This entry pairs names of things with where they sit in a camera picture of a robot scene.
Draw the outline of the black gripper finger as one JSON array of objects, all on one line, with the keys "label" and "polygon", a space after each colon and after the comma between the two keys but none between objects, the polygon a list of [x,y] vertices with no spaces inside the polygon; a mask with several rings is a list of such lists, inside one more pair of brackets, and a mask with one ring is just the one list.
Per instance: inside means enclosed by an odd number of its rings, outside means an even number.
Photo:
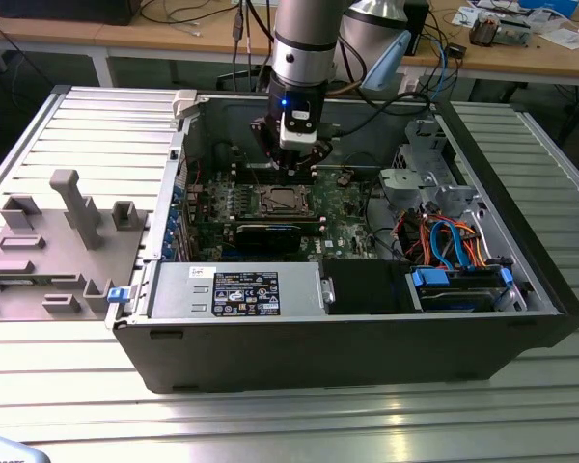
[{"label": "black gripper finger", "polygon": [[325,160],[333,150],[333,144],[329,140],[316,140],[307,148],[299,149],[291,164],[293,175],[310,171],[316,164]]},{"label": "black gripper finger", "polygon": [[272,166],[283,174],[294,176],[295,151],[281,147],[280,129],[276,123],[270,124],[265,118],[257,118],[250,122],[250,130]]}]

